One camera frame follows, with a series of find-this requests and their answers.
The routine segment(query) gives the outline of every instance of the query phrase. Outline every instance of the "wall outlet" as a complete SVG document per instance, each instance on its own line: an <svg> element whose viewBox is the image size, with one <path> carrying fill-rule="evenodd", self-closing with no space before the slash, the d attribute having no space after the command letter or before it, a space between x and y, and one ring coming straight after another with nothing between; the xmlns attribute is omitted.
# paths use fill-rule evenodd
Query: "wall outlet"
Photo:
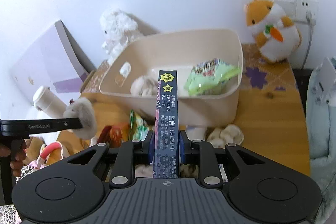
<svg viewBox="0 0 336 224"><path fill-rule="evenodd" d="M296 0L271 0L281 6L286 15L291 19L295 18Z"/></svg>
<svg viewBox="0 0 336 224"><path fill-rule="evenodd" d="M296 0L295 21L307 23L307 11L315 13L315 18L317 18L318 4L317 0Z"/></svg>

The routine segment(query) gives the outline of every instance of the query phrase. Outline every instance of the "white lid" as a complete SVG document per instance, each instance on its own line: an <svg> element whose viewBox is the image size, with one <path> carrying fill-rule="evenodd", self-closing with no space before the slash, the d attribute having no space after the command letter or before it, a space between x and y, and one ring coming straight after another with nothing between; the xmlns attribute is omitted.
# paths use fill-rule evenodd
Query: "white lid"
<svg viewBox="0 0 336 224"><path fill-rule="evenodd" d="M44 85L40 86L33 96L33 102L37 103L46 92L46 90L50 90L50 88Z"/></svg>

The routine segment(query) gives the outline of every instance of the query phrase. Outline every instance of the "pink headphones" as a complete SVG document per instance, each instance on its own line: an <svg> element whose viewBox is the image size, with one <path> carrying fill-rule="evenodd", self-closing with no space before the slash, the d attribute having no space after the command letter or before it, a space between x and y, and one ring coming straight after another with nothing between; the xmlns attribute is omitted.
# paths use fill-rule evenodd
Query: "pink headphones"
<svg viewBox="0 0 336 224"><path fill-rule="evenodd" d="M62 145L60 142L53 142L50 145L46 146L43 151L40 153L39 157L37 160L33 160L29 166L34 168L34 171L36 170L40 170L41 168L44 168L45 162L48 158L48 156L55 151L56 149L61 149L61 160L69 157L69 152L66 149L66 147L64 145Z"/></svg>

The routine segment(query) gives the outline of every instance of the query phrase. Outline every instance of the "white plush toy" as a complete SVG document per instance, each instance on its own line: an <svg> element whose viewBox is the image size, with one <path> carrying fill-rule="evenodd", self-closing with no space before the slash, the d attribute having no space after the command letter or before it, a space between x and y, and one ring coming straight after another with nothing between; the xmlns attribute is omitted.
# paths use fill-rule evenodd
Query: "white plush toy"
<svg viewBox="0 0 336 224"><path fill-rule="evenodd" d="M244 6L244 11L259 52L269 63L288 58L300 46L299 30L278 4L253 0Z"/></svg>
<svg viewBox="0 0 336 224"><path fill-rule="evenodd" d="M143 36L135 20L119 9L109 8L104 11L100 17L100 25L106 38L101 46L109 55L109 65L113 64L128 43Z"/></svg>
<svg viewBox="0 0 336 224"><path fill-rule="evenodd" d="M140 76L131 85L131 94L135 96L152 96L158 93L158 82L148 76Z"/></svg>

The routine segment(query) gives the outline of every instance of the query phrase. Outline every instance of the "cardboard box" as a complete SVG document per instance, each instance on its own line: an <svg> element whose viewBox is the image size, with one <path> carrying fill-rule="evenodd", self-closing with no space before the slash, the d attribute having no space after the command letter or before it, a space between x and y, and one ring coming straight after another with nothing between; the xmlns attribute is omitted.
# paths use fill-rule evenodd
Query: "cardboard box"
<svg viewBox="0 0 336 224"><path fill-rule="evenodd" d="M26 98L33 103L37 89L44 85L66 105L80 96L87 71L80 64L59 20L38 37L10 70Z"/></svg>
<svg viewBox="0 0 336 224"><path fill-rule="evenodd" d="M177 72L160 70L157 85L154 178L179 177Z"/></svg>

